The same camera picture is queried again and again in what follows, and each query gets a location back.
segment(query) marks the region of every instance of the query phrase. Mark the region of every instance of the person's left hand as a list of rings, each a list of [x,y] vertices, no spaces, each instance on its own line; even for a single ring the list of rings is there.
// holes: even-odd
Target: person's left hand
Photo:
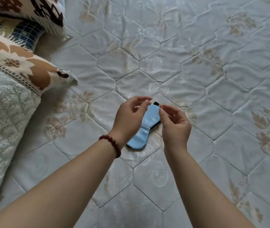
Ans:
[[[121,149],[140,129],[144,113],[151,105],[150,100],[152,98],[148,96],[134,96],[120,105],[108,135],[116,140]]]

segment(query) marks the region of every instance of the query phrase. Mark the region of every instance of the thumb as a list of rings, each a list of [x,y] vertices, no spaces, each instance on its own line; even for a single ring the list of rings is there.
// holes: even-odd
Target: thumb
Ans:
[[[149,102],[149,100],[145,100],[143,103],[141,103],[140,107],[137,110],[137,114],[140,115],[141,118],[143,118],[145,112],[148,110],[148,106],[151,103]]]
[[[159,108],[159,116],[160,122],[163,126],[169,125],[172,122],[166,111],[164,111],[162,108]]]

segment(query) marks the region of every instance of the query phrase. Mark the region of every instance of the brown floral pillow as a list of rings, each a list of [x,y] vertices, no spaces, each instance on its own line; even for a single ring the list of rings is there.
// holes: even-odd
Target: brown floral pillow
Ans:
[[[49,33],[70,37],[63,29],[64,0],[0,0],[0,14],[38,22]]]
[[[0,36],[0,64],[45,91],[62,83],[70,75],[45,59]]]

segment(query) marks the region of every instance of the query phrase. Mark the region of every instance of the red beaded bracelet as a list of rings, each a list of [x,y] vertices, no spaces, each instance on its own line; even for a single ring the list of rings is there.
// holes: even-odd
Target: red beaded bracelet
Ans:
[[[112,145],[114,146],[114,148],[116,150],[116,153],[117,153],[116,158],[119,158],[120,155],[121,155],[121,149],[119,148],[119,145],[117,144],[117,142],[115,141],[115,139],[113,139],[109,135],[102,135],[102,136],[99,137],[99,140],[101,140],[101,139],[107,139],[110,143],[112,143]]]

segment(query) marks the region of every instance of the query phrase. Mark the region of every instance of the person's right arm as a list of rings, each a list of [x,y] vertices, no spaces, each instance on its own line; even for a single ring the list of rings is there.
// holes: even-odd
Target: person's right arm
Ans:
[[[255,226],[209,179],[187,151],[191,124],[185,114],[161,105],[164,153],[194,228],[254,228]]]

